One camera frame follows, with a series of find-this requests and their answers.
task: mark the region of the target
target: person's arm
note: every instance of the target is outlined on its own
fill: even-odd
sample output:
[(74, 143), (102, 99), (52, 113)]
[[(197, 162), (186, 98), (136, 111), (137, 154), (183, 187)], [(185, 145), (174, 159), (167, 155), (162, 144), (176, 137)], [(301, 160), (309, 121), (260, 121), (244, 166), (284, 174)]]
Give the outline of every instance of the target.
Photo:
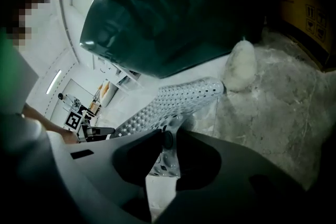
[(27, 103), (25, 104), (23, 111), (23, 115), (27, 118), (38, 120), (47, 131), (53, 131), (56, 133), (59, 133), (66, 144), (76, 144), (78, 143), (78, 137), (76, 133), (63, 129), (60, 126), (52, 123), (50, 120), (43, 117), (38, 111), (33, 109), (30, 105)]

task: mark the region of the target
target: green glossy surface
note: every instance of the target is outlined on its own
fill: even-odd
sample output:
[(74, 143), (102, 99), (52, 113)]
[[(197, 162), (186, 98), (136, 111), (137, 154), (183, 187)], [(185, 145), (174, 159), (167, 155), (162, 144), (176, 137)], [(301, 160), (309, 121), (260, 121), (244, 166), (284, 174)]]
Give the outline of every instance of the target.
[(94, 0), (80, 45), (130, 70), (163, 78), (257, 41), (260, 0)]

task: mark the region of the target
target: hand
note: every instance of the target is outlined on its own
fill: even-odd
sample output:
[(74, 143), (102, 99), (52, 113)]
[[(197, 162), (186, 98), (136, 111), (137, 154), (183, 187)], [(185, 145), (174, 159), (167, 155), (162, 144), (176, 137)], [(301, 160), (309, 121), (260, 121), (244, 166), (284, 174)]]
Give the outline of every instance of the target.
[(79, 143), (78, 136), (75, 132), (65, 130), (65, 132), (63, 132), (61, 135), (66, 144), (78, 144)]

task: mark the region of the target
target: perforated metal sheet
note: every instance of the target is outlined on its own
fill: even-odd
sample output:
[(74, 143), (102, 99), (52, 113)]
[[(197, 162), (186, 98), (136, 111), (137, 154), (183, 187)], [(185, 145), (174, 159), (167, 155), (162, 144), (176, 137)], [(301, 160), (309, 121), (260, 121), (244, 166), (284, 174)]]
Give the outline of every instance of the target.
[(225, 92), (222, 82), (203, 78), (188, 83), (159, 88), (156, 98), (116, 130), (119, 136), (131, 135), (150, 129), (166, 132), (165, 148), (150, 174), (180, 177), (176, 154), (176, 133), (182, 123), (194, 112), (210, 104)]

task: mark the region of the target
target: hole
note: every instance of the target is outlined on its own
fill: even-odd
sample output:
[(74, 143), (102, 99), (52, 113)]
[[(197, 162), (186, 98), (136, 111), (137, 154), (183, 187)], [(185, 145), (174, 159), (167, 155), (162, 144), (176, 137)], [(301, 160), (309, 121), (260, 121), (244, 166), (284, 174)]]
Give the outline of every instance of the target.
[(85, 156), (89, 156), (89, 155), (92, 155), (92, 154), (93, 154), (93, 152), (91, 150), (84, 150), (84, 151), (78, 151), (78, 152), (70, 153), (70, 155), (73, 159), (83, 158)]

